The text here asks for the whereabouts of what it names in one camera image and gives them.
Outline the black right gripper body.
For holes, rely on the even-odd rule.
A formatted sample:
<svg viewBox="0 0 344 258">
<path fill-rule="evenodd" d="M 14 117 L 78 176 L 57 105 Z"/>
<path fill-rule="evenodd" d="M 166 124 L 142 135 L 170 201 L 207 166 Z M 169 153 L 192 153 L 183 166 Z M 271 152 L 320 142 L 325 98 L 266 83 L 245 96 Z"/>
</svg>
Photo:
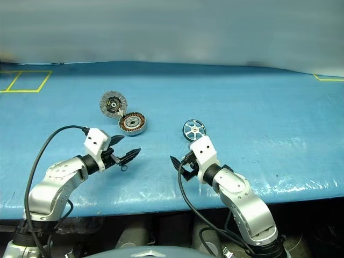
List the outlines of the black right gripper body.
<svg viewBox="0 0 344 258">
<path fill-rule="evenodd" d="M 181 168 L 179 171 L 186 181 L 189 181 L 193 177 L 197 176 L 199 166 L 193 151 L 190 151 L 182 158 L 180 166 Z"/>
</svg>

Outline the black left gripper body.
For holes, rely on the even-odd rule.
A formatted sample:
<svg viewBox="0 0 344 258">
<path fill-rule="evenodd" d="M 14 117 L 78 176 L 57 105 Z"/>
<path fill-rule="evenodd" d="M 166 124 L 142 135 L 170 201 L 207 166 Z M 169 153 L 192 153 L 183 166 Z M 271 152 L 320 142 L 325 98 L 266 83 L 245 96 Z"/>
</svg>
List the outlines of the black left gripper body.
<svg viewBox="0 0 344 258">
<path fill-rule="evenodd" d="M 108 148 L 107 150 L 103 151 L 101 153 L 101 159 L 104 163 L 104 166 L 106 169 L 116 165 L 119 165 L 120 167 L 125 166 L 126 163 L 124 159 L 120 159 L 119 157 L 115 156 L 113 148 Z"/>
</svg>

